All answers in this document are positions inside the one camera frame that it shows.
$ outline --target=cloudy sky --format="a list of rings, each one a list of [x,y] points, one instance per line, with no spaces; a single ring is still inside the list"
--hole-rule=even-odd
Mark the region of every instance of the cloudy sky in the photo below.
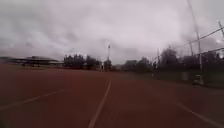
[[[223,4],[192,0],[200,35],[217,29],[217,20],[224,25]],[[0,0],[0,56],[105,59],[110,44],[118,64],[194,38],[186,0]],[[223,42],[221,33],[211,38]]]

